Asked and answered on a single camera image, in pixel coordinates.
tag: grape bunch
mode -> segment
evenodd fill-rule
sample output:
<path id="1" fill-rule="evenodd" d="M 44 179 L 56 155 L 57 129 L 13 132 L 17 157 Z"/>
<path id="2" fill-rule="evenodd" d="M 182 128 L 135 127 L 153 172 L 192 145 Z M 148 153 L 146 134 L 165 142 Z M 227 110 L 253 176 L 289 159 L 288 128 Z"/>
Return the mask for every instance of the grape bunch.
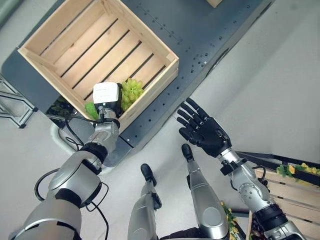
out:
<path id="1" fill-rule="evenodd" d="M 121 108 L 125 112 L 128 108 L 144 93 L 143 82 L 128 78 L 122 83 L 122 102 Z"/>

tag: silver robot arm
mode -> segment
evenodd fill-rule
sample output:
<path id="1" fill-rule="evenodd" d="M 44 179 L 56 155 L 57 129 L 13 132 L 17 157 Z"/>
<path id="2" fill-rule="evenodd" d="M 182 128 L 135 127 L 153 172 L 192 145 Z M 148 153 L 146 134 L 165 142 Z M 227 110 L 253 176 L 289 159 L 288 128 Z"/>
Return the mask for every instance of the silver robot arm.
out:
<path id="1" fill-rule="evenodd" d="M 292 221 L 288 221 L 280 207 L 269 195 L 268 189 L 259 182 L 255 172 L 231 148 L 231 140 L 219 123 L 210 117 L 192 99 L 180 106 L 177 121 L 183 124 L 180 134 L 191 144 L 201 147 L 208 155 L 218 158 L 223 165 L 221 172 L 229 175 L 233 188 L 248 206 L 270 240 L 305 240 Z"/>
<path id="2" fill-rule="evenodd" d="M 93 88 L 98 123 L 88 142 L 59 169 L 49 184 L 46 199 L 29 215 L 15 240 L 79 240 L 80 208 L 101 190 L 98 174 L 105 158 L 116 147 L 121 113 L 121 89 L 113 82 Z"/>

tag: dark gray table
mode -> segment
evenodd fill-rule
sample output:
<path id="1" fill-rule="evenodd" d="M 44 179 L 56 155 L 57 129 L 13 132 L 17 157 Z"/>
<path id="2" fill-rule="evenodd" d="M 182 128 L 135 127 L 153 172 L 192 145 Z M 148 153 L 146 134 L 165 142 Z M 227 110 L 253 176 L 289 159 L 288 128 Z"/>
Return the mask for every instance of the dark gray table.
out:
<path id="1" fill-rule="evenodd" d="M 223 0 L 217 8 L 205 0 L 122 1 L 179 56 L 180 64 L 178 77 L 120 135 L 116 151 L 105 162 L 109 167 L 139 151 L 160 130 L 275 0 Z M 34 31 L 62 2 L 52 6 Z M 16 50 L 3 64 L 2 74 L 43 112 L 59 96 Z M 74 120 L 71 126 L 84 141 L 93 132 L 86 122 Z"/>

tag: yellow artificial flower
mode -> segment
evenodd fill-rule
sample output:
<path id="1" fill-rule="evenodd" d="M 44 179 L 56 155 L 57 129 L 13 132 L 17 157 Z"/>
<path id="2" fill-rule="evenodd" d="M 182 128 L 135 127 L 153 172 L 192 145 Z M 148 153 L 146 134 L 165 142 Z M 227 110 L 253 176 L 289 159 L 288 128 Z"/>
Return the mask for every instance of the yellow artificial flower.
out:
<path id="1" fill-rule="evenodd" d="M 235 234 L 238 234 L 238 233 L 239 233 L 238 228 L 236 228 L 235 226 L 232 227 L 232 231 L 233 231 Z"/>
<path id="2" fill-rule="evenodd" d="M 289 165 L 289 172 L 295 174 L 295 168 L 292 165 Z"/>
<path id="3" fill-rule="evenodd" d="M 303 162 L 303 163 L 301 164 L 301 167 L 303 167 L 303 168 L 308 168 L 309 166 Z"/>

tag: floor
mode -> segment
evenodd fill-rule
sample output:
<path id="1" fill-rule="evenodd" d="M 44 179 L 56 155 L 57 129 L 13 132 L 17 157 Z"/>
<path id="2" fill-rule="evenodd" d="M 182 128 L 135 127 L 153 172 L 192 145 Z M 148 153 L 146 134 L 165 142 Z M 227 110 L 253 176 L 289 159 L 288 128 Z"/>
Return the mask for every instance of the floor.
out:
<path id="1" fill-rule="evenodd" d="M 234 149 L 272 152 L 320 163 L 320 1 L 276 1 L 216 69 L 192 94 L 223 125 Z M 129 218 L 144 179 L 140 165 L 148 163 L 158 180 L 163 207 L 156 212 L 160 237 L 196 226 L 181 154 L 177 116 L 171 116 L 136 155 L 103 175 L 110 192 L 101 205 L 109 221 L 109 239 L 126 239 Z M 51 137 L 51 122 L 38 112 L 24 130 L 0 119 L 0 238 L 18 228 L 38 204 L 33 187 L 43 173 L 59 167 L 69 153 Z M 220 163 L 192 148 L 208 182 L 228 206 L 246 209 L 230 188 Z M 41 192 L 46 189 L 46 182 Z M 83 239 L 103 239 L 98 212 L 83 210 Z"/>

